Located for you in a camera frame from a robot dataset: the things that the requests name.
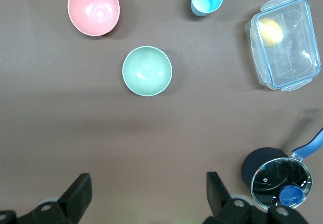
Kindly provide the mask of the glass lid with blue knob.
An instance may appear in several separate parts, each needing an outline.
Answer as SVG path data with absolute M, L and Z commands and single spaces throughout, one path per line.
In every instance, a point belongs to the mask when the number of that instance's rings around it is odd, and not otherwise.
M 263 209 L 272 206 L 297 208 L 309 196 L 312 176 L 309 169 L 292 158 L 277 158 L 263 164 L 251 180 L 250 192 Z

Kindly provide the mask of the pink bowl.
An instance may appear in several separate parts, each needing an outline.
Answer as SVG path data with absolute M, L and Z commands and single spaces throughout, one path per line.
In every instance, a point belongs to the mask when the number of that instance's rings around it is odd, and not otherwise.
M 111 32 L 120 16 L 119 0 L 68 0 L 67 10 L 72 24 L 88 36 Z

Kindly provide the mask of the green bowl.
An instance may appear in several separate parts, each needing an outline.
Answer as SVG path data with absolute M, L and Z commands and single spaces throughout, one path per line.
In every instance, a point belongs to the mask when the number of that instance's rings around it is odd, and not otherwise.
M 122 66 L 125 85 L 133 93 L 144 97 L 156 96 L 165 91 L 172 74 L 173 68 L 168 56 L 152 46 L 132 50 Z

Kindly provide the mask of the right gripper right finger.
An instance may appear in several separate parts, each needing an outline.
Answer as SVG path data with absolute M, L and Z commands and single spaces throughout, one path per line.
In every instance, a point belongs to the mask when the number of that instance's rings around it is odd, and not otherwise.
M 212 212 L 203 224 L 267 224 L 267 213 L 243 197 L 233 198 L 217 172 L 206 173 L 206 195 Z

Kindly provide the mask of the clear plastic lidded container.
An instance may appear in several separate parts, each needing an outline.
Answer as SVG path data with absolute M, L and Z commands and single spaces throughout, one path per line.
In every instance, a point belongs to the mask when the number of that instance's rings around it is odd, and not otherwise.
M 282 29 L 276 46 L 263 45 L 258 21 L 270 18 Z M 310 83 L 321 63 L 307 0 L 270 0 L 246 23 L 245 31 L 260 84 L 271 90 L 292 91 Z

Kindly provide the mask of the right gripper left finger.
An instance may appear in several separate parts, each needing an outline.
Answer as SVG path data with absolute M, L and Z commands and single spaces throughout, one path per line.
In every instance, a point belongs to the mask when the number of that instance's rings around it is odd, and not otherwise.
M 17 224 L 78 224 L 92 200 L 90 173 L 82 173 L 58 198 L 19 217 Z

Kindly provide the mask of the yellow lemon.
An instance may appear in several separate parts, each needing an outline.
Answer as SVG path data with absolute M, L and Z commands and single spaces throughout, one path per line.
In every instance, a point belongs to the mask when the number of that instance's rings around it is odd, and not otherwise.
M 278 45 L 283 40 L 283 32 L 279 24 L 270 18 L 258 21 L 263 45 L 267 48 Z

